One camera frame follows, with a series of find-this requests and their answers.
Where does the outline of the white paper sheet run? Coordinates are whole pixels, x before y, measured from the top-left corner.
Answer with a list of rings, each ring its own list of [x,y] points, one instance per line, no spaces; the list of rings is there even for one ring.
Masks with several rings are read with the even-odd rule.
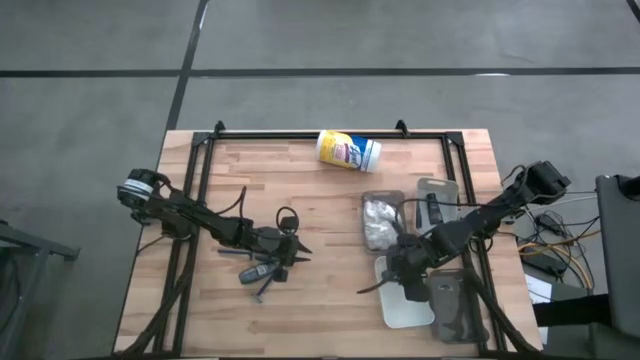
[[[540,280],[528,274],[525,275],[529,298],[533,304],[549,303],[552,300],[551,283]]]

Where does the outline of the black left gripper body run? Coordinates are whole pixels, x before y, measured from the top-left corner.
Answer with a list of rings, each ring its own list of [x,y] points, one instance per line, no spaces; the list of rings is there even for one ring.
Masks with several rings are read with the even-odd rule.
[[[273,227],[260,227],[256,230],[254,250],[276,261],[274,281],[284,283],[288,280],[289,271],[298,251],[298,238],[291,229],[281,231]]]

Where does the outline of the black power brick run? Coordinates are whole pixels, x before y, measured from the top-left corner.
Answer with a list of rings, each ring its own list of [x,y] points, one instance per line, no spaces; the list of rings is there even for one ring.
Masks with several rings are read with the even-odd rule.
[[[520,256],[521,262],[553,277],[562,278],[567,270],[565,263],[545,254],[525,253]]]

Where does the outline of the grey metal stand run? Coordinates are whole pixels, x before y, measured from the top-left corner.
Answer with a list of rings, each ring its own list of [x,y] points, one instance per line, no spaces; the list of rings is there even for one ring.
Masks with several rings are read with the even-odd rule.
[[[78,258],[80,249],[31,235],[10,226],[4,220],[0,220],[0,242],[9,244],[6,250],[9,252],[10,260],[12,260],[13,255],[18,253],[28,254],[33,257],[32,265],[28,269],[24,280],[20,278],[18,271],[15,272],[17,299],[6,322],[0,326],[0,360],[13,360],[17,351],[19,337],[24,329],[28,310],[33,303],[36,288],[48,257],[58,255],[65,261],[75,261]]]

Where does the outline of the white cotton ball bag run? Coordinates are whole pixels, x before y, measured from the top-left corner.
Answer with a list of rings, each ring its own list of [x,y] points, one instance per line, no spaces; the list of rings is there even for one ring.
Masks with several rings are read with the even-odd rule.
[[[367,200],[363,208],[364,221],[367,224],[381,225],[383,223],[396,222],[399,217],[396,215],[396,208],[391,204],[381,200]]]

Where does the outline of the dark grey trimmer with label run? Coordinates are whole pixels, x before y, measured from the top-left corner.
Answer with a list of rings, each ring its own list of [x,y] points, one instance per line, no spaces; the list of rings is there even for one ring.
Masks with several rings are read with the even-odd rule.
[[[242,271],[238,278],[242,285],[252,284],[270,276],[277,268],[274,263],[260,263]]]

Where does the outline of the clear cotton swab bag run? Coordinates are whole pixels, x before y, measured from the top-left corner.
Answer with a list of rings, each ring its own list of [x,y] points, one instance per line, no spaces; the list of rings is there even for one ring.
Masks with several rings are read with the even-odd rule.
[[[382,220],[365,224],[366,246],[371,251],[386,251],[397,244],[397,237],[403,227],[397,222]]]

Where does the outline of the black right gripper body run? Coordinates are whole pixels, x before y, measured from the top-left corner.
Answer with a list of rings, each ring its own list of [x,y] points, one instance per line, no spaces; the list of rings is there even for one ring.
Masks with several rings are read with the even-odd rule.
[[[392,280],[403,287],[408,301],[427,302],[429,288],[423,276],[428,268],[442,265],[442,258],[430,237],[402,233],[397,237],[397,244],[387,253],[387,269]]]

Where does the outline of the black aluminium table frame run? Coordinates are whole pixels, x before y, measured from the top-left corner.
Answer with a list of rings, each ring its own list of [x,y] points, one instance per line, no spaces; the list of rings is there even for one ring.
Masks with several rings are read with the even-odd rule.
[[[158,170],[213,210],[246,191],[245,215],[259,226],[283,206],[300,217],[312,250],[284,283],[242,285],[250,264],[224,256],[202,232],[164,240],[146,227],[132,264],[114,344],[117,360],[174,358],[466,357],[476,344],[445,344],[427,326],[392,329],[377,293],[374,255],[364,245],[361,196],[371,190],[416,193],[422,177],[458,183],[463,201],[486,202],[501,190],[489,133],[471,130],[374,130],[377,169],[362,173],[316,158],[314,130],[178,130],[167,133]]]

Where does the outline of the white plastic bin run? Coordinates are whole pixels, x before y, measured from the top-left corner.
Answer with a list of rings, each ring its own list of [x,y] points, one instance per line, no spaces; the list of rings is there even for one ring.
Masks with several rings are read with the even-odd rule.
[[[392,329],[428,326],[435,314],[428,302],[414,302],[405,298],[404,288],[387,282],[377,289],[385,324]]]

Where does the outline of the yellow white wipes canister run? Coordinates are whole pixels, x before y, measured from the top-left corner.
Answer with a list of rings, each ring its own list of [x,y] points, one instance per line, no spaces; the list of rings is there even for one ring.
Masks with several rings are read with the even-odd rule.
[[[377,141],[333,130],[322,130],[316,141],[320,162],[360,172],[376,170],[381,150]]]

